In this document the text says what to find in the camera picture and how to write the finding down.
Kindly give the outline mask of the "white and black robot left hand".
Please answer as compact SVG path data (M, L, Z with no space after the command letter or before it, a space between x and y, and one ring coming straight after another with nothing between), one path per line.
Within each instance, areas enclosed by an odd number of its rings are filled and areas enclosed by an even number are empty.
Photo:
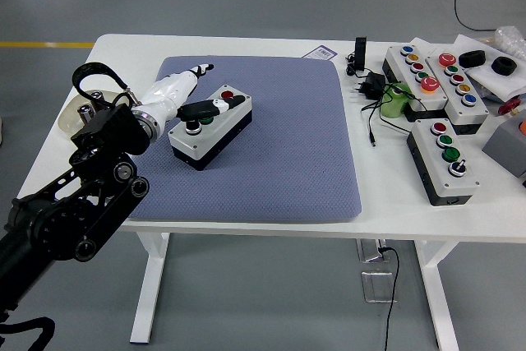
M133 114L159 126L173 118L186 122L215 117L242 104L246 100L244 95L186 104L197 87L198 79L213 68L213 64L201 64L156 81L141 99L141 105L132 110Z

